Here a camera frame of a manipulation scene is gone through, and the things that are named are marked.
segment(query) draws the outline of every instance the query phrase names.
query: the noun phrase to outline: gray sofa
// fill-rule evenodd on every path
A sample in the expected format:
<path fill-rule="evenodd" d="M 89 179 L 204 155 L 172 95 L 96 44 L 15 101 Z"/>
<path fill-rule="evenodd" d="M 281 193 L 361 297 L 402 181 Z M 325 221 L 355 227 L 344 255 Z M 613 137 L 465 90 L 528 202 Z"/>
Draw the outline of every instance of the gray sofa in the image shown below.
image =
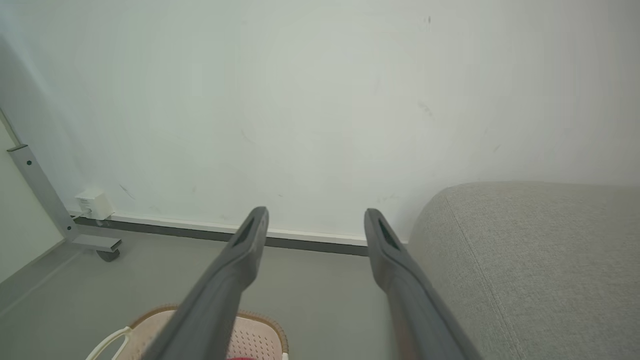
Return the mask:
<path fill-rule="evenodd" d="M 484 359 L 640 359 L 640 188 L 455 186 L 408 249 Z"/>

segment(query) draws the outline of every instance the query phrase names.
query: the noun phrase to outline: white wall trim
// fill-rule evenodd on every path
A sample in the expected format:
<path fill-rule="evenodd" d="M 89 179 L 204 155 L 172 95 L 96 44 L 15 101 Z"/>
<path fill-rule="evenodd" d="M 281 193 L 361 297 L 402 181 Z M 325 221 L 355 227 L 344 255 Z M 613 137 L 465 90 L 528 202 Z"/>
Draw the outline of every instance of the white wall trim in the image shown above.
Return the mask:
<path fill-rule="evenodd" d="M 80 211 L 69 210 L 72 216 L 80 215 Z M 213 222 L 197 222 L 189 220 L 176 220 L 169 218 L 143 217 L 116 212 L 107 220 L 130 222 L 134 224 L 156 225 L 166 227 L 176 227 L 178 229 L 191 229 L 203 231 L 215 231 L 217 233 L 233 234 L 240 225 L 216 224 Z M 345 245 L 367 246 L 364 236 L 328 234 L 328 233 L 308 233 L 306 231 L 292 231 L 283 229 L 269 229 L 267 236 L 272 238 L 283 238 L 303 241 L 316 241 L 320 243 L 335 243 Z"/>

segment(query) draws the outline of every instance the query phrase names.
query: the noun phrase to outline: dark baseboard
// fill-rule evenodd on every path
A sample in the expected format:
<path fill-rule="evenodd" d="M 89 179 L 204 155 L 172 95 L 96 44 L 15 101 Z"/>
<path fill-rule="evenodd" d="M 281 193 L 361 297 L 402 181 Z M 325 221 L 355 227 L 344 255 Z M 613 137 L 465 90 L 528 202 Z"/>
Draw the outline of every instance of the dark baseboard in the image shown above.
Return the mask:
<path fill-rule="evenodd" d="M 126 231 L 135 231 L 137 233 L 161 234 L 180 236 L 183 238 L 229 241 L 232 234 L 217 233 L 215 231 L 181 229 L 178 227 L 157 226 L 134 224 L 132 222 L 112 221 L 112 220 L 94 220 L 89 218 L 77 218 L 74 220 L 78 225 L 88 225 L 95 227 L 105 227 L 107 229 L 118 229 Z M 347 254 L 356 256 L 367 256 L 367 247 L 357 245 L 345 245 L 334 243 L 321 243 L 317 241 L 303 241 L 281 238 L 267 238 L 265 246 L 283 247 L 286 249 L 309 250 L 319 252 L 332 252 L 335 254 Z"/>

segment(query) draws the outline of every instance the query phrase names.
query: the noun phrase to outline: sofa seam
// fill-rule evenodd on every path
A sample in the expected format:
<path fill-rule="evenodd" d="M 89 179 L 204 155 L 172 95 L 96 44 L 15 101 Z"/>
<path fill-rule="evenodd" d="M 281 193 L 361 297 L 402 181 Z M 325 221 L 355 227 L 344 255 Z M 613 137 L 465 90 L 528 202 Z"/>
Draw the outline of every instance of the sofa seam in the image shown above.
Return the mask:
<path fill-rule="evenodd" d="M 465 242 L 467 243 L 467 247 L 469 248 L 469 251 L 471 251 L 471 257 L 473 258 L 474 262 L 476 263 L 476 267 L 478 268 L 478 270 L 480 271 L 480 274 L 482 275 L 482 282 L 483 282 L 483 288 L 485 293 L 489 292 L 489 294 L 491 295 L 491 309 L 493 310 L 493 314 L 496 317 L 496 319 L 498 320 L 498 323 L 500 324 L 500 331 L 502 331 L 502 336 L 504 337 L 505 341 L 507 341 L 507 346 L 509 347 L 509 352 L 511 352 L 512 356 L 517 355 L 519 359 L 523 358 L 523 354 L 521 354 L 517 347 L 516 347 L 516 343 L 515 341 L 513 341 L 513 339 L 511 341 L 509 341 L 509 339 L 507 338 L 507 332 L 509 333 L 509 337 L 510 338 L 515 338 L 516 336 L 513 334 L 513 331 L 510 331 L 509 329 L 506 329 L 505 331 L 505 327 L 507 326 L 507 321 L 506 321 L 506 316 L 503 312 L 503 310 L 500 308 L 499 306 L 499 300 L 498 300 L 498 296 L 495 294 L 494 290 L 493 290 L 493 283 L 491 282 L 490 284 L 490 280 L 488 280 L 488 276 L 484 273 L 482 267 L 480 267 L 480 262 L 477 259 L 476 253 L 474 252 L 473 247 L 471 246 L 471 241 L 469 241 L 469 238 L 467 237 L 467 235 L 465 234 L 464 230 L 462 229 L 462 226 L 460 226 L 460 222 L 458 221 L 458 217 L 456 216 L 456 214 L 453 212 L 453 209 L 451 208 L 451 203 L 449 202 L 449 197 L 447 196 L 447 194 L 444 194 L 444 199 L 447 203 L 447 207 L 449 208 L 449 211 L 451 212 L 451 216 L 453 216 L 453 220 L 456 221 L 456 225 L 458 226 L 458 229 L 460 230 L 460 233 L 462 234 L 462 237 L 465 239 Z M 514 354 L 513 352 L 513 348 L 511 346 L 511 343 L 513 343 L 513 347 L 515 347 L 516 349 L 516 353 Z"/>

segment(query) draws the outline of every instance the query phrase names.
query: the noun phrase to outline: white handle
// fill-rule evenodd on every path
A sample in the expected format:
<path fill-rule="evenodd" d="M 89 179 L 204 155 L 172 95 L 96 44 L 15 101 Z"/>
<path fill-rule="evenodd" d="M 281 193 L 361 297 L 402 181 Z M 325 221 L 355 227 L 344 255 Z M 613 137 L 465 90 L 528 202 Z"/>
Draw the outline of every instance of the white handle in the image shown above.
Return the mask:
<path fill-rule="evenodd" d="M 130 327 L 125 327 L 124 329 L 120 329 L 116 332 L 114 332 L 113 334 L 107 336 L 104 340 L 102 340 L 102 342 L 100 342 L 98 344 L 98 346 L 95 347 L 95 349 L 91 352 L 91 354 L 89 354 L 89 356 L 86 357 L 86 360 L 96 360 L 96 358 L 98 358 L 98 355 L 100 355 L 100 353 L 106 348 L 108 347 L 112 342 L 116 341 L 119 337 L 124 335 L 124 342 L 122 343 L 122 345 L 120 346 L 120 348 L 118 349 L 118 351 L 116 352 L 116 354 L 113 356 L 113 358 L 111 360 L 115 360 L 118 355 L 120 355 L 122 349 L 124 349 L 125 345 L 129 342 L 129 334 L 131 333 L 131 328 Z"/>

